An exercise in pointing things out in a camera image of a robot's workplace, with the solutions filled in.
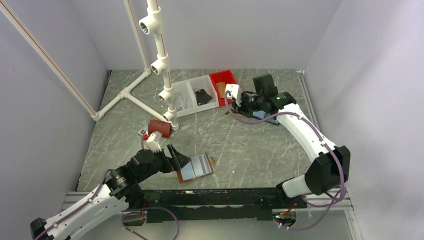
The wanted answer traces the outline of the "brown leather card holder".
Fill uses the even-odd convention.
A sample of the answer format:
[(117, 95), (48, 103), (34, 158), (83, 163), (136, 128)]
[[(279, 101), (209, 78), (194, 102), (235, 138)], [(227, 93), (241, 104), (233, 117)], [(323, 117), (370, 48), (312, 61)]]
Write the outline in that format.
[(179, 183), (187, 183), (213, 174), (214, 163), (214, 158), (209, 157), (207, 153), (192, 157), (191, 161), (186, 166), (177, 171)]

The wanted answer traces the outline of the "black card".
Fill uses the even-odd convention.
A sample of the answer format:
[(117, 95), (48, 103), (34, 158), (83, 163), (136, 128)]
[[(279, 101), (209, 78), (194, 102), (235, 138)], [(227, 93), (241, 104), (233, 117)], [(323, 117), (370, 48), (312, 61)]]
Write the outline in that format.
[(195, 91), (194, 94), (198, 106), (206, 105), (213, 99), (212, 96), (205, 91), (205, 89)]

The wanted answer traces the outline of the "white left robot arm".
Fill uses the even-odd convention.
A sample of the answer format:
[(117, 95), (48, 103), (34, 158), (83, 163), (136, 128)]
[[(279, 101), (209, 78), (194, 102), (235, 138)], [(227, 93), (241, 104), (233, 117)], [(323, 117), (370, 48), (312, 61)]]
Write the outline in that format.
[(125, 164), (108, 169), (97, 187), (66, 210), (48, 219), (37, 218), (30, 223), (34, 240), (71, 240), (91, 227), (125, 210), (137, 210), (153, 203), (146, 197), (140, 183), (161, 172), (179, 171), (192, 160), (167, 145), (163, 149), (141, 149)]

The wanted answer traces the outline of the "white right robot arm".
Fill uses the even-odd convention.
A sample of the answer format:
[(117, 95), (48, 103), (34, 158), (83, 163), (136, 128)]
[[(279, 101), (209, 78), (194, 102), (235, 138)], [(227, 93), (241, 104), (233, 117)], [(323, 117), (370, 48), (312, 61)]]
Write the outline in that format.
[(243, 91), (238, 84), (227, 84), (225, 100), (231, 101), (230, 114), (251, 118), (254, 112), (263, 111), (285, 127), (306, 152), (311, 165), (303, 175), (285, 180), (277, 187), (276, 203), (289, 207), (295, 197), (322, 195), (339, 187), (339, 196), (346, 193), (351, 153), (346, 146), (337, 146), (326, 138), (306, 117), (297, 101), (288, 92), (279, 92), (273, 77), (264, 74), (253, 79), (255, 91)]

